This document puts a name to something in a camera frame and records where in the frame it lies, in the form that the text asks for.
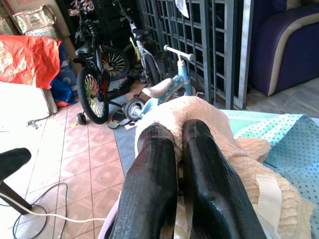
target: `concrete floor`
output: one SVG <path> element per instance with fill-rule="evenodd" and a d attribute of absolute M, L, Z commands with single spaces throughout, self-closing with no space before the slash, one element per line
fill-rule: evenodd
<path fill-rule="evenodd" d="M 271 96 L 251 89 L 247 94 L 246 110 L 278 114 L 306 114 L 319 118 L 319 78 Z"/>

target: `purple sofa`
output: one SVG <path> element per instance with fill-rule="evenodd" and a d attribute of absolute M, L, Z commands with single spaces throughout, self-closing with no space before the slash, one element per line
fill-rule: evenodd
<path fill-rule="evenodd" d="M 319 77 L 319 3 L 306 2 L 255 0 L 250 82 L 266 95 Z"/>

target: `clothes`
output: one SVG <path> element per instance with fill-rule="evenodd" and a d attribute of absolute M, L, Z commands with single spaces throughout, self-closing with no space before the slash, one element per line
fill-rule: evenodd
<path fill-rule="evenodd" d="M 235 137 L 258 137 L 272 146 L 264 165 L 290 181 L 316 208 L 312 238 L 319 238 L 319 126 L 305 115 L 282 115 L 256 123 Z"/>
<path fill-rule="evenodd" d="M 136 129 L 136 156 L 138 155 L 137 141 L 141 132 L 152 123 L 158 122 L 173 135 L 176 161 L 180 161 L 182 126 L 190 119 L 199 119 L 209 127 L 226 160 L 241 178 L 252 204 L 257 204 L 259 199 L 257 175 L 272 176 L 277 180 L 283 198 L 278 232 L 283 239 L 311 237 L 312 207 L 304 201 L 288 180 L 258 162 L 263 161 L 267 156 L 270 150 L 269 143 L 260 138 L 234 139 L 227 116 L 198 97 L 180 97 L 148 112 Z"/>

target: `light blue bicycle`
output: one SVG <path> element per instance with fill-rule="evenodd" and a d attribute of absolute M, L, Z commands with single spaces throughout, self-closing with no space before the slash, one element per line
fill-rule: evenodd
<path fill-rule="evenodd" d="M 167 78 L 157 85 L 149 88 L 142 89 L 142 92 L 150 97 L 150 99 L 145 103 L 140 98 L 134 98 L 127 102 L 123 107 L 123 112 L 126 118 L 130 120 L 138 120 L 143 118 L 143 116 L 150 111 L 152 108 L 167 102 L 173 96 L 186 95 L 195 96 L 195 87 L 191 85 L 190 78 L 187 72 L 187 66 L 185 61 L 181 58 L 185 57 L 188 61 L 194 60 L 193 54 L 186 54 L 184 52 L 178 51 L 168 45 L 164 46 L 165 51 L 171 51 L 178 55 L 177 67 L 178 74 L 173 78 Z"/>

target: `metal gate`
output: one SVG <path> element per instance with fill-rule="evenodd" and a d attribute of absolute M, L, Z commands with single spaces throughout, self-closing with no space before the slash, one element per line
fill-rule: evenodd
<path fill-rule="evenodd" d="M 163 52 L 163 46 L 168 44 L 193 53 L 195 61 L 187 62 L 188 72 L 197 88 L 205 92 L 205 99 L 219 108 L 232 109 L 234 102 L 243 108 L 247 82 L 245 66 L 249 58 L 246 57 L 247 50 L 242 56 L 241 45 L 238 45 L 242 26 L 242 15 L 238 12 L 243 12 L 239 8 L 243 8 L 243 2 L 248 0 L 242 3 L 236 0 L 186 0 L 189 18 L 178 11 L 174 1 L 139 1 L 144 25 L 153 30 L 157 51 Z M 164 54 L 170 70 L 174 70 L 176 56 L 170 52 Z M 234 94 L 235 85 L 241 92 Z"/>

